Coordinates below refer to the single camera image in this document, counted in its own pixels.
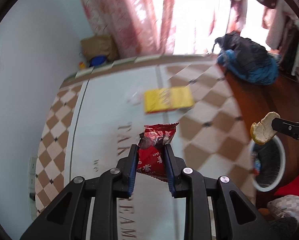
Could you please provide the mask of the red snack wrapper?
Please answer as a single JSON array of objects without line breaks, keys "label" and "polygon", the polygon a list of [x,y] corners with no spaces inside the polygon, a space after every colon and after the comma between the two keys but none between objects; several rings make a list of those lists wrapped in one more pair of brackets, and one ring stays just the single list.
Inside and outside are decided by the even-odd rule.
[{"label": "red snack wrapper", "polygon": [[145,125],[139,134],[137,172],[167,182],[164,167],[164,146],[170,144],[178,126],[173,124]]}]

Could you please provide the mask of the yellow snack box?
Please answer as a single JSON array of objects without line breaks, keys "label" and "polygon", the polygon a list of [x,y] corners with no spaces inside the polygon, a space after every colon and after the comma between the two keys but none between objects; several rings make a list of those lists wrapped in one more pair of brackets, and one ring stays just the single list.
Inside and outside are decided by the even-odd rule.
[{"label": "yellow snack box", "polygon": [[150,89],[143,99],[146,114],[188,109],[195,103],[190,88],[185,86]]}]

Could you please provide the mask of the white round trash bin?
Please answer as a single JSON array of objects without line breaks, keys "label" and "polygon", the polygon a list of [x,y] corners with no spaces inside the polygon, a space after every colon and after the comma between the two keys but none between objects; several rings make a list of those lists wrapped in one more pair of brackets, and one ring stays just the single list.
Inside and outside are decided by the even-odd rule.
[{"label": "white round trash bin", "polygon": [[250,141],[252,183],[257,191],[269,192],[277,187],[286,168],[286,153],[278,136],[264,145]]}]

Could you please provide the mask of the red blanket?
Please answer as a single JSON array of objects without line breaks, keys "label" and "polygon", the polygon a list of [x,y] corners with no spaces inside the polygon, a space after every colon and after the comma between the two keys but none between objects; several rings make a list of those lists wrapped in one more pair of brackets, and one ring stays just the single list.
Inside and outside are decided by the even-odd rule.
[{"label": "red blanket", "polygon": [[275,193],[275,196],[295,195],[299,196],[299,179],[295,179],[289,184],[280,187]]}]

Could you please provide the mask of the checkered brown bed blanket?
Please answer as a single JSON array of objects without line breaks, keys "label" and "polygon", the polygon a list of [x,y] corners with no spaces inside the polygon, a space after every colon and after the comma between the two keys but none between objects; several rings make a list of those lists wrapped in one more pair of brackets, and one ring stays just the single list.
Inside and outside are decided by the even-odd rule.
[{"label": "checkered brown bed blanket", "polygon": [[[126,93],[189,87],[188,110],[146,114]],[[129,62],[83,81],[63,84],[50,107],[38,148],[35,201],[41,214],[75,176],[94,178],[114,167],[137,144],[145,125],[178,122],[176,156],[210,178],[228,176],[252,201],[249,133],[241,109],[214,59],[196,62]]]}]

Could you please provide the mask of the clear plastic wrapper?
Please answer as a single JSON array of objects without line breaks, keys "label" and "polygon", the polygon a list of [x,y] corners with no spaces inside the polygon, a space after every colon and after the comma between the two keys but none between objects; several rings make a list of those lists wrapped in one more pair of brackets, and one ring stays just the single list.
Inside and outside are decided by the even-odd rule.
[{"label": "clear plastic wrapper", "polygon": [[132,88],[126,93],[126,102],[132,106],[142,104],[144,90],[142,88]]}]

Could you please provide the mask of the checkered pastel pillow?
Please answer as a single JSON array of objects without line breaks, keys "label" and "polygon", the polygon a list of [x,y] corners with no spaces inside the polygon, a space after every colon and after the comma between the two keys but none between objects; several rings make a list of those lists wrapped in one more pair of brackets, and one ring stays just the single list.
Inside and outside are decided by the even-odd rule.
[{"label": "checkered pastel pillow", "polygon": [[299,222],[299,196],[286,195],[268,202],[270,214],[278,218],[293,217]]}]

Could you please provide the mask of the blue and black clothes pile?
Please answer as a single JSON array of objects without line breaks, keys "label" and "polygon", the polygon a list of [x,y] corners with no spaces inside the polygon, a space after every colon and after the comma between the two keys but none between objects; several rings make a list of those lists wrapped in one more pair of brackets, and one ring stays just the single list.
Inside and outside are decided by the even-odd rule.
[{"label": "blue and black clothes pile", "polygon": [[264,46],[241,37],[236,31],[216,38],[214,45],[220,47],[217,63],[226,72],[256,85],[271,85],[277,79],[277,61]]}]

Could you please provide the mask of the hanging clothes on rack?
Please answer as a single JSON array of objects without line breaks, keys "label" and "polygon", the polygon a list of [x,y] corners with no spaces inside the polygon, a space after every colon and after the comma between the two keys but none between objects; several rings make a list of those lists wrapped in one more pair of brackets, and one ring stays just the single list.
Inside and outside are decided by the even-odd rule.
[{"label": "hanging clothes on rack", "polygon": [[299,68],[299,0],[256,0],[265,6],[262,26],[271,50],[280,52],[280,66],[295,76]]}]

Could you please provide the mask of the brown paper bag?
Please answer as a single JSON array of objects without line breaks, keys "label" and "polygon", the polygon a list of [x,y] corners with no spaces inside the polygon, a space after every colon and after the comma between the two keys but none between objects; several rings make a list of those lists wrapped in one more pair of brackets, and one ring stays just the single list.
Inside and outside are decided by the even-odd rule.
[{"label": "brown paper bag", "polygon": [[80,41],[82,53],[88,61],[96,56],[105,56],[109,61],[119,58],[117,45],[109,35],[94,35]]}]

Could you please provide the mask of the pink floral curtain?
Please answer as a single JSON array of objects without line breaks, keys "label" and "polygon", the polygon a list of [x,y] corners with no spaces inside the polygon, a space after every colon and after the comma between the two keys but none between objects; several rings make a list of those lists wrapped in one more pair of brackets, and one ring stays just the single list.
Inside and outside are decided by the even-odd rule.
[{"label": "pink floral curtain", "polygon": [[175,0],[81,0],[94,34],[110,35],[122,58],[173,54]]}]

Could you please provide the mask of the white wall socket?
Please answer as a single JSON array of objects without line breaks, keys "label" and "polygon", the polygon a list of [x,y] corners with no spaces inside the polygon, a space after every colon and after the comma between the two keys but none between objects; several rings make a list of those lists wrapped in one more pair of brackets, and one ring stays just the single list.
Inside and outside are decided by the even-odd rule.
[{"label": "white wall socket", "polygon": [[32,220],[35,220],[37,217],[37,209],[36,209],[36,201],[35,201],[36,160],[37,158],[31,157],[29,160],[29,168],[28,168],[28,203],[29,203],[29,212]]}]

